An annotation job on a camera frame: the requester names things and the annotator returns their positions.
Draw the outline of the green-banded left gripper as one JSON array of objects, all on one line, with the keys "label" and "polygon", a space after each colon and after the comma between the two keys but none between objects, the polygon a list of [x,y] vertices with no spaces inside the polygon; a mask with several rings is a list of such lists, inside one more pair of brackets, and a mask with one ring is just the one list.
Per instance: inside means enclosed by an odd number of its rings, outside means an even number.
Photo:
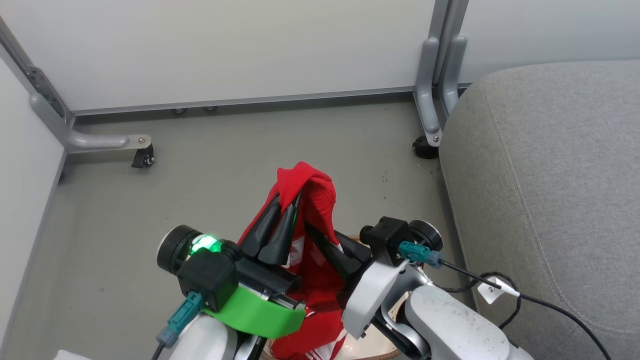
[{"label": "green-banded left gripper", "polygon": [[300,200],[298,193],[281,213],[280,198],[274,197],[249,226],[240,246],[187,225],[172,228],[158,246],[157,265],[176,276],[185,299],[158,338],[178,338],[200,314],[262,338],[297,332],[306,310],[290,293],[299,289],[301,278],[272,265],[288,262]]}]

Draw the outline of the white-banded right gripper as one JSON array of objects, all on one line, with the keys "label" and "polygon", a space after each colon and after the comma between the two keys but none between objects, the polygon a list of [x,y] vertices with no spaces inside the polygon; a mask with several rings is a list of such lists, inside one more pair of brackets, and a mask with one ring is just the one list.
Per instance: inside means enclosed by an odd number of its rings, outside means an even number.
[{"label": "white-banded right gripper", "polygon": [[375,326],[390,341],[423,340],[411,324],[391,319],[389,311],[404,294],[428,282],[420,269],[421,255],[406,255],[413,248],[419,253],[442,249],[441,234],[432,224],[380,219],[374,226],[363,226],[359,237],[334,231],[338,244],[308,222],[305,231],[345,282],[343,327],[348,334],[359,339]]}]

